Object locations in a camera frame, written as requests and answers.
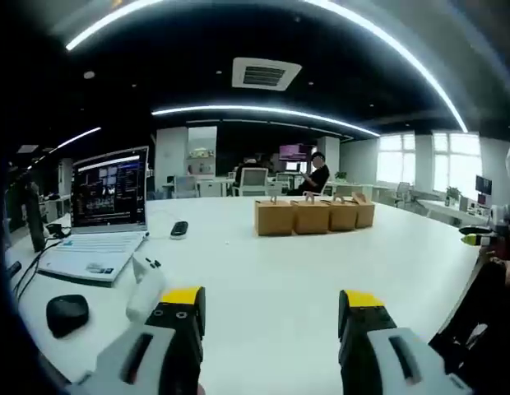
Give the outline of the person's right hand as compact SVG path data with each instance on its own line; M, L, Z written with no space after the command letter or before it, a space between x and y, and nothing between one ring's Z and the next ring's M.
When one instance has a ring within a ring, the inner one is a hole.
M484 249L484 258L504 269L505 284L510 286L510 247L487 247Z

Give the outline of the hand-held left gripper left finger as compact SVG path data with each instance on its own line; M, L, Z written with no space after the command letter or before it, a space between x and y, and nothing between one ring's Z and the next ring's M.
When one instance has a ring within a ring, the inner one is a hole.
M133 323L98 355L95 369L69 394L197 394L203 361L203 286L173 289L142 323Z

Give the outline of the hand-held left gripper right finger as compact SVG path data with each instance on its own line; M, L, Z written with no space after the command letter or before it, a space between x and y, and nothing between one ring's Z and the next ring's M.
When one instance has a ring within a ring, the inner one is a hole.
M338 362L344 394L471 394L443 358L409 328L398 327L374 295L341 290Z

